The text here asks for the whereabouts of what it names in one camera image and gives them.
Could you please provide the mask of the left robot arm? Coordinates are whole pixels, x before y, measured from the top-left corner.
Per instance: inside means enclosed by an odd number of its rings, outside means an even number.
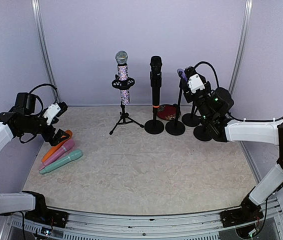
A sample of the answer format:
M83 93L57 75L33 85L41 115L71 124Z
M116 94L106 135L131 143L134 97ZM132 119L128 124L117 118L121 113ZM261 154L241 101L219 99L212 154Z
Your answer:
M40 112L35 113L37 102L42 103L42 100L33 90L19 92L14 106L0 113L0 152L14 138L21 139L25 134L31 134L32 138L40 135L52 147L70 139L64 130L54 128L58 118L67 111L67 104L55 100L49 107L42 106ZM40 193L0 193L0 216L18 212L32 221L52 224L57 220L55 211L47 207L45 197Z

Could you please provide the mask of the black desk stand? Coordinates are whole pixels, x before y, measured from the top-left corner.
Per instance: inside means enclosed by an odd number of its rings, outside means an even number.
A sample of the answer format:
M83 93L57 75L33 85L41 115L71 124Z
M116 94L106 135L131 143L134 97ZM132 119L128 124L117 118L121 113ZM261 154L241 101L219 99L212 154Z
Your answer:
M182 116L181 121L184 125L188 127L196 127L200 124L200 117L197 116L198 108L196 103L192 102L192 108L190 113L186 113Z

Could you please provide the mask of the purple microphone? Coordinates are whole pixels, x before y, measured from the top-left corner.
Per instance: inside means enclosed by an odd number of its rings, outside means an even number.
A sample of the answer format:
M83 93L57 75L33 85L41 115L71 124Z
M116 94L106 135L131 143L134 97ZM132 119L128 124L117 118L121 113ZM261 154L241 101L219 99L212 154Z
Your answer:
M182 80L184 80L186 83L188 82L188 78L187 78L187 76L186 76L186 74L185 74L185 72L184 72L183 69L178 68L178 69L176 70L176 72L177 72L178 76L179 76Z

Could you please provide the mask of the teal microphone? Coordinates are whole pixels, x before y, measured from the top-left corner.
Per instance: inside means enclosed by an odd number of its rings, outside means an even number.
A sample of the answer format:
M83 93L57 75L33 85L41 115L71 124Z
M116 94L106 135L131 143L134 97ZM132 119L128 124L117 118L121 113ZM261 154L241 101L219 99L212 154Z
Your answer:
M54 161L53 163L47 165L46 167L44 167L43 169L41 169L39 171L39 173L41 175L44 175L44 174L47 174L47 173L50 173L70 162L73 162L73 161L76 161L78 160L79 158L81 158L83 156L83 152L80 150L80 149L76 149L72 152L70 152L68 155Z

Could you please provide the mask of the pink microphone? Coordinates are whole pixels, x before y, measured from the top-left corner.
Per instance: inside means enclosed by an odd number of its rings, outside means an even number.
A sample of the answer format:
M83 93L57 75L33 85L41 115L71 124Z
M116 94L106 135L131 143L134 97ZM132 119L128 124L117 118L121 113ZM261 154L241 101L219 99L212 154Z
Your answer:
M45 168L46 166L50 165L54 161L56 161L58 158L60 158L63 154L68 152L72 147L75 146L75 141L73 139L67 140L60 148L58 148L46 161L44 161L40 167L39 171Z

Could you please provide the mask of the orange microphone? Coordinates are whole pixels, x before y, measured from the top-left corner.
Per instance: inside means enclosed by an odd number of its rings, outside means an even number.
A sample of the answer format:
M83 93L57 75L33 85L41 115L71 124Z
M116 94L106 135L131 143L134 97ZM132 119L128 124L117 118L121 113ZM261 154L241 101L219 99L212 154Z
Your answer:
M65 132L69 135L69 138L62 140L56 146L52 146L50 150L42 158L41 160L42 163L44 163L52 154L54 154L66 141L72 138L73 132L71 130L68 129Z

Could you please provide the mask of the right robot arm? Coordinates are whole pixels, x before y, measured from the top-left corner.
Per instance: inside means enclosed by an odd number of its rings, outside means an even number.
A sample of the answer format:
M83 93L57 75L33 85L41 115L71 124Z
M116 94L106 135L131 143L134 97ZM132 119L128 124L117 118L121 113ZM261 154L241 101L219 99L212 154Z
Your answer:
M234 101L227 89L210 89L208 82L181 80L187 102L198 109L200 124L194 128L196 139L208 142L256 142L279 147L279 158L265 177L244 197L240 207L220 213L223 227L245 224L263 218L261 204L283 187L283 117L269 121L236 120L228 114Z

